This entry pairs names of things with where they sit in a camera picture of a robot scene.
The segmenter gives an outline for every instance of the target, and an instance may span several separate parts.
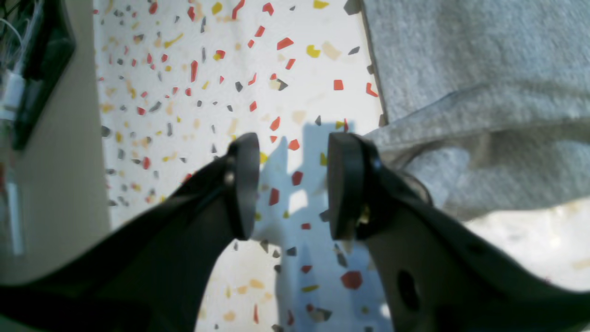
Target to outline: beige wall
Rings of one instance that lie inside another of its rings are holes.
[[[25,255],[0,257],[3,284],[45,275],[109,232],[93,5],[91,0],[65,3],[77,46],[26,150],[17,159]]]

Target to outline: white cable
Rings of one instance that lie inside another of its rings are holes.
[[[3,18],[0,18],[0,22],[4,22],[4,24],[6,24],[10,29],[12,29],[14,31],[14,33],[18,37],[18,41],[21,43],[21,46],[22,46],[22,37],[21,37],[21,34],[18,33],[17,29],[15,27],[13,27],[12,24],[10,24],[10,22],[8,22],[7,20],[5,20]]]

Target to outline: gray fabric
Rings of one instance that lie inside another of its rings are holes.
[[[386,164],[460,220],[590,196],[590,2],[365,1]]]

